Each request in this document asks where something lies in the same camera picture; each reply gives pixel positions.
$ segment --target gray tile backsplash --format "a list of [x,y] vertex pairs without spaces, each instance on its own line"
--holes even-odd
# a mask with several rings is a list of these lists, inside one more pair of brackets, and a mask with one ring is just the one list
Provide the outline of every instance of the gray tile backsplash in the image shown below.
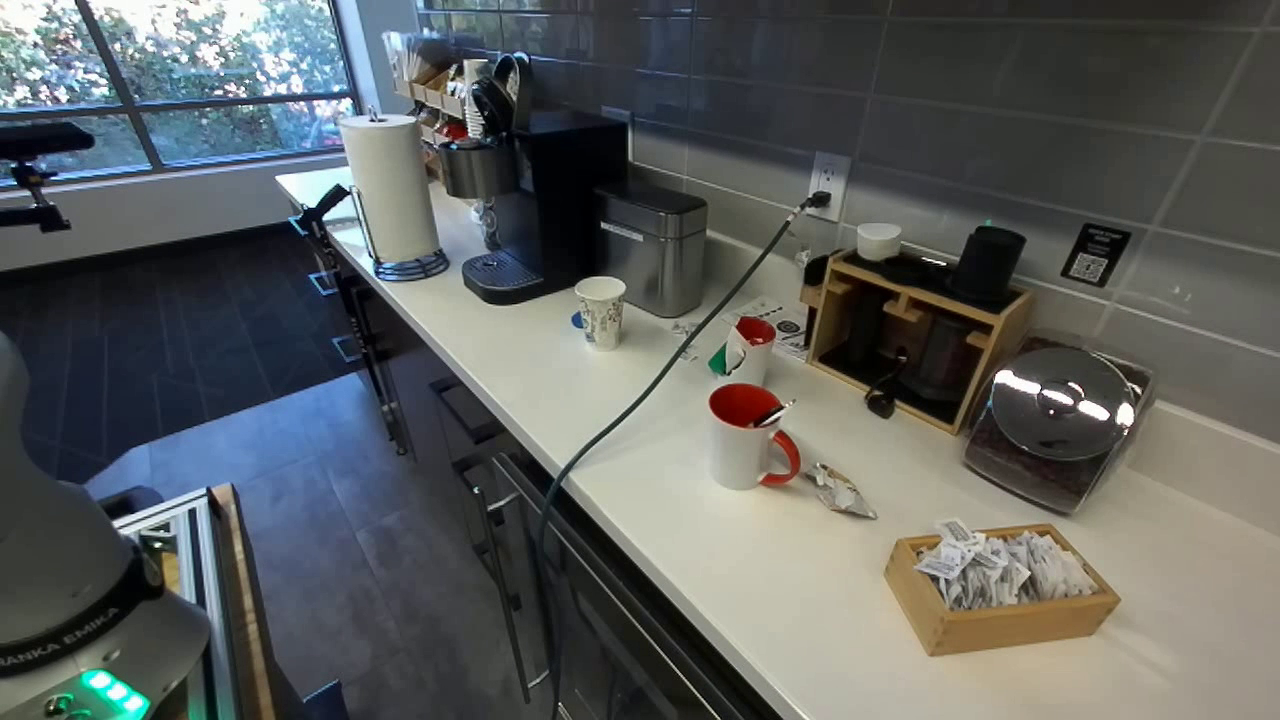
[[[540,106],[627,108],[642,177],[764,243],[817,154],[836,237],[894,220],[959,257],[1026,237],[1033,327],[1132,358],[1155,397],[1280,440],[1280,0],[429,0],[534,56]],[[1127,227],[1108,289],[1058,278]]]

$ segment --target window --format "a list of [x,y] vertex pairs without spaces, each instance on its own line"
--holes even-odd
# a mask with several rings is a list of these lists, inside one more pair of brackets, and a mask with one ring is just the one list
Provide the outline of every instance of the window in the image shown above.
[[354,114],[333,0],[5,0],[0,126],[66,120],[66,177],[341,150]]

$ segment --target dark floor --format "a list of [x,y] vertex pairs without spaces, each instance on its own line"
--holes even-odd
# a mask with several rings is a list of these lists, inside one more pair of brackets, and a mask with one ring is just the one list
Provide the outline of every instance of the dark floor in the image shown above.
[[490,581],[438,500],[464,440],[429,415],[434,444],[409,465],[365,382],[341,378],[139,444],[88,487],[235,483],[274,655],[303,697],[341,681],[354,720],[518,720]]
[[0,331],[31,373],[28,449],[88,480],[133,444],[323,386],[341,303],[284,223],[0,274]]

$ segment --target green light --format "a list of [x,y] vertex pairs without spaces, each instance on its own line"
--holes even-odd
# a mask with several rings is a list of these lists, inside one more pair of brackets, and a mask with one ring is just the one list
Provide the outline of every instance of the green light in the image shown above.
[[80,684],[106,720],[145,720],[153,714],[153,701],[112,674],[80,674]]

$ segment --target wall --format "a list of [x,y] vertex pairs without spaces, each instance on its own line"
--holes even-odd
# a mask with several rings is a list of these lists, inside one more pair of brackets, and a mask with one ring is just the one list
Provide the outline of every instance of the wall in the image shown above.
[[[540,106],[627,108],[636,164],[705,196],[717,231],[761,243],[817,154],[857,160],[841,240],[901,220],[959,257],[978,220],[1019,227],[1040,331],[1280,440],[1280,0],[434,0],[418,20],[533,54]],[[1082,220],[1132,231],[1108,289],[1058,279]]]
[[[365,96],[365,106],[375,100],[387,114],[402,114],[409,100],[401,100],[387,80],[381,32],[411,27],[411,3],[341,0],[341,18],[351,46],[354,92]],[[52,185],[46,201],[71,220],[71,231],[5,227],[0,274],[280,223],[290,205],[274,188],[274,177],[318,164],[333,168],[341,164],[341,155],[133,177],[104,185]],[[0,191],[0,210],[19,205],[28,205],[23,191]]]

